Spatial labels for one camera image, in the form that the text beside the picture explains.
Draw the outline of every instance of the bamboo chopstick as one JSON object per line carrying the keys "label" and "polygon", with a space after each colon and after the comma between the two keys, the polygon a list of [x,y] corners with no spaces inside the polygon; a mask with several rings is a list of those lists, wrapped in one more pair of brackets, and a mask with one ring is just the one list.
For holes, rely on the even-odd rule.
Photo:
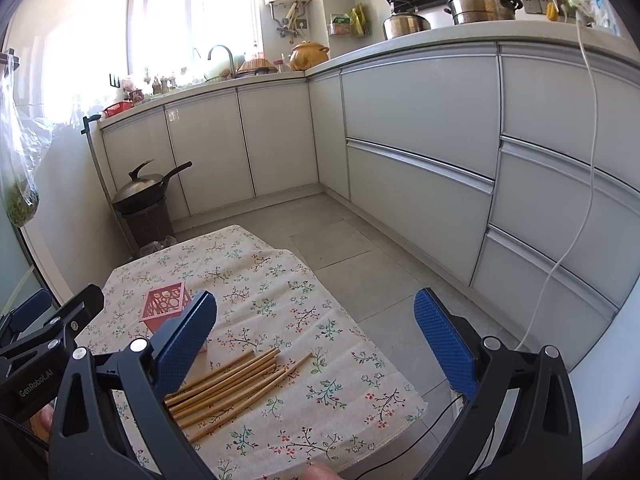
{"label": "bamboo chopstick", "polygon": [[240,361],[243,361],[247,357],[253,356],[253,355],[254,355],[254,351],[253,350],[250,350],[249,352],[242,352],[239,356],[236,356],[233,359],[231,359],[231,361],[228,361],[228,362],[224,363],[223,365],[220,365],[215,370],[212,370],[209,374],[204,375],[201,378],[196,379],[195,381],[192,381],[189,384],[185,384],[181,388],[178,388],[176,391],[174,391],[174,393],[172,393],[172,394],[168,394],[167,396],[164,397],[164,399],[165,400],[169,400],[172,397],[175,397],[175,396],[177,396],[177,395],[179,395],[179,394],[181,394],[183,392],[186,392],[187,390],[191,390],[194,386],[198,386],[198,384],[203,383],[204,381],[206,381],[206,380],[218,375],[219,373],[223,372],[227,368],[231,368],[236,363],[239,363]]}
{"label": "bamboo chopstick", "polygon": [[191,426],[192,424],[196,424],[197,422],[200,422],[201,420],[204,420],[205,418],[207,418],[210,415],[213,415],[213,414],[215,414],[215,413],[217,413],[217,412],[219,412],[221,410],[225,410],[225,409],[233,406],[235,402],[242,401],[243,399],[246,399],[248,396],[251,396],[255,392],[258,392],[260,389],[265,387],[267,384],[270,384],[271,381],[273,381],[273,378],[275,376],[277,376],[277,375],[279,375],[279,373],[275,374],[275,375],[271,374],[270,376],[263,378],[258,383],[252,384],[248,388],[246,388],[244,390],[241,390],[240,392],[236,392],[233,395],[231,395],[230,397],[227,397],[226,399],[221,400],[217,404],[214,404],[213,406],[208,408],[206,411],[201,412],[201,413],[199,413],[197,415],[194,415],[191,418],[188,418],[187,420],[179,422],[178,426],[180,426],[181,429],[186,428],[187,426]]}
{"label": "bamboo chopstick", "polygon": [[253,359],[251,359],[250,361],[247,361],[244,365],[241,365],[241,366],[236,367],[236,368],[232,368],[227,373],[222,374],[220,376],[213,377],[211,380],[206,381],[205,383],[199,384],[198,386],[192,388],[191,390],[188,390],[188,391],[183,392],[183,393],[181,393],[179,395],[176,395],[175,397],[172,397],[171,399],[166,400],[165,403],[166,403],[166,405],[168,407],[171,407],[174,404],[178,404],[179,402],[183,402],[185,399],[189,399],[190,397],[193,397],[193,396],[203,392],[204,390],[208,390],[212,386],[216,386],[217,384],[224,383],[226,380],[228,380],[229,378],[233,377],[234,375],[236,375],[236,374],[238,374],[240,372],[255,370],[257,367],[260,366],[260,364],[262,364],[263,362],[265,362],[268,359],[270,359],[271,356],[277,355],[279,353],[280,353],[279,349],[272,348],[268,352],[265,352],[264,354],[256,356]]}
{"label": "bamboo chopstick", "polygon": [[[272,374],[275,371],[275,369],[276,369],[276,365],[272,364],[263,373]],[[199,412],[200,410],[202,410],[203,408],[206,408],[207,406],[213,407],[215,403],[218,402],[219,400],[223,400],[226,397],[229,397],[232,393],[235,393],[238,390],[243,390],[244,388],[246,388],[247,390],[250,390],[253,386],[255,386],[255,384],[258,381],[263,381],[263,380],[264,378],[258,377],[257,374],[252,377],[248,377],[241,383],[236,384],[236,386],[233,386],[232,388],[229,388],[224,392],[214,395],[213,397],[209,397],[208,399],[201,400],[196,404],[192,404],[191,406],[185,408],[184,410],[181,410],[180,412],[172,413],[172,415],[174,416],[174,420],[178,421],[182,418],[185,418],[188,415],[191,415],[192,413]],[[246,395],[245,391],[242,391],[241,393],[242,393],[242,396]]]}
{"label": "bamboo chopstick", "polygon": [[273,390],[281,381],[284,380],[286,376],[288,376],[289,374],[292,374],[296,370],[296,368],[302,366],[311,356],[312,356],[312,352],[309,352],[306,356],[300,359],[300,361],[298,361],[295,365],[293,365],[289,370],[281,371],[281,373],[277,374],[276,377],[271,381],[271,383],[268,383],[263,389],[259,390],[256,394],[252,395],[247,400],[244,400],[243,402],[238,404],[238,406],[235,407],[231,412],[220,417],[211,426],[208,426],[204,428],[202,431],[199,431],[198,433],[191,435],[188,438],[189,443],[193,444],[197,440],[200,440],[202,437],[207,436],[209,433],[212,433],[214,430],[216,430],[217,428],[219,428],[220,426],[222,426],[232,418],[235,418],[236,416],[240,415],[240,413],[242,413],[246,408],[251,406],[256,400],[260,399],[261,397],[269,393],[271,390]]}
{"label": "bamboo chopstick", "polygon": [[210,399],[212,399],[213,397],[216,397],[217,399],[221,399],[221,398],[227,396],[229,393],[232,393],[229,390],[234,388],[233,392],[236,391],[238,389],[238,388],[236,388],[236,386],[238,386],[238,384],[242,384],[242,383],[245,383],[245,382],[247,382],[247,381],[249,381],[251,379],[256,378],[258,375],[261,375],[261,374],[265,373],[268,369],[273,367],[274,364],[276,364],[276,358],[272,357],[267,362],[263,363],[260,367],[256,368],[253,371],[250,370],[250,371],[248,371],[246,373],[243,373],[243,374],[239,375],[231,383],[226,384],[225,386],[219,387],[220,385],[218,384],[217,386],[214,386],[209,390],[205,390],[205,391],[197,394],[196,396],[185,400],[184,402],[180,402],[179,404],[176,404],[176,405],[170,407],[169,408],[169,412],[175,418],[176,413],[188,410],[193,405],[201,404],[202,402],[211,404]]}

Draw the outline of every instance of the faucet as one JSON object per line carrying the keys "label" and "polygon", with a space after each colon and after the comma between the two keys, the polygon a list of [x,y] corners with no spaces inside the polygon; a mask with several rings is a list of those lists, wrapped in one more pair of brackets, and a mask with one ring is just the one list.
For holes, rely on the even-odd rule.
{"label": "faucet", "polygon": [[213,49],[216,48],[217,46],[221,46],[229,54],[229,67],[231,68],[231,77],[235,78],[236,77],[236,64],[234,62],[234,55],[229,50],[228,46],[225,46],[225,45],[214,45],[214,46],[212,46],[211,50],[209,50],[209,55],[207,56],[207,60],[211,61],[211,53],[213,52]]}

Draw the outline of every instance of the countertop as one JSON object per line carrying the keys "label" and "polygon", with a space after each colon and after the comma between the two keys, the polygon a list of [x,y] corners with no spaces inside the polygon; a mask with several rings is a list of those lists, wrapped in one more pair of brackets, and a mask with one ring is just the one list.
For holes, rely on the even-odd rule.
{"label": "countertop", "polygon": [[[640,67],[640,51],[634,43],[608,32],[582,28],[582,41],[588,50],[623,59]],[[434,28],[400,38],[382,41],[321,63],[305,72],[309,77],[356,61],[423,46],[467,41],[533,41],[577,46],[576,26],[533,20],[467,23]]]}
{"label": "countertop", "polygon": [[119,114],[114,115],[113,117],[100,119],[98,124],[101,128],[105,128],[107,126],[110,126],[110,124],[117,123],[133,115],[145,112],[146,110],[151,110],[152,108],[171,105],[172,103],[176,101],[180,101],[181,99],[194,97],[200,94],[206,94],[209,92],[217,92],[219,90],[223,90],[226,88],[237,88],[237,87],[248,86],[248,85],[253,85],[258,83],[281,81],[283,79],[304,79],[304,78],[305,78],[304,72],[285,72],[283,74],[263,74],[263,75],[241,77],[239,79],[232,79],[230,81],[223,81],[220,83],[201,83],[199,85],[194,85],[194,86],[185,88],[184,90],[176,90],[174,92],[171,92],[170,94],[166,94],[166,95],[163,95],[162,97],[152,99],[147,103],[142,103],[141,105],[130,108],[129,110],[120,112]]}
{"label": "countertop", "polygon": [[[156,98],[148,103],[138,105],[116,116],[101,119],[101,128],[127,119],[152,108],[170,105],[181,99],[193,97],[208,92],[215,92],[226,88],[238,88],[252,84],[300,79],[313,76],[328,70],[334,70],[357,61],[370,59],[383,54],[402,52],[425,46],[437,46],[449,43],[466,43],[473,41],[529,41],[547,44],[564,44],[578,46],[576,26],[569,23],[552,23],[531,20],[513,20],[504,22],[467,23],[451,27],[435,28],[416,32],[393,40],[382,41],[373,45],[354,50],[343,56],[330,59],[306,72],[287,72],[283,74],[267,74],[233,79],[220,83],[204,83],[185,90]],[[623,38],[592,28],[582,29],[582,40],[585,49],[615,57],[640,68],[640,51],[636,45]]]}

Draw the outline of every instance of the window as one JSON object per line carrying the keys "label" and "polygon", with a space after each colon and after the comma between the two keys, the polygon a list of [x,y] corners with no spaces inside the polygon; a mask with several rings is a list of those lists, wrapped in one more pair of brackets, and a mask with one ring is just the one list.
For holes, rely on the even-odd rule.
{"label": "window", "polygon": [[177,73],[224,44],[242,54],[259,44],[254,0],[131,0],[129,69]]}

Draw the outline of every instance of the pan handle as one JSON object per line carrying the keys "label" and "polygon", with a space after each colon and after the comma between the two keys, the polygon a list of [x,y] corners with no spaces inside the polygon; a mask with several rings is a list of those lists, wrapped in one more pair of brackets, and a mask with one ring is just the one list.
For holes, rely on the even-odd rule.
{"label": "pan handle", "polygon": [[185,162],[184,164],[181,164],[177,168],[173,168],[169,173],[167,173],[164,177],[162,177],[162,183],[167,185],[169,183],[169,179],[172,176],[174,176],[177,173],[180,173],[182,170],[186,170],[187,168],[190,168],[191,166],[193,166],[193,163],[189,161],[189,162]]}
{"label": "pan handle", "polygon": [[148,163],[153,162],[154,160],[152,158],[150,158],[149,160],[146,160],[145,162],[143,162],[142,164],[140,164],[135,170],[133,171],[129,171],[129,176],[131,177],[132,180],[136,180],[138,178],[138,172],[144,168]]}

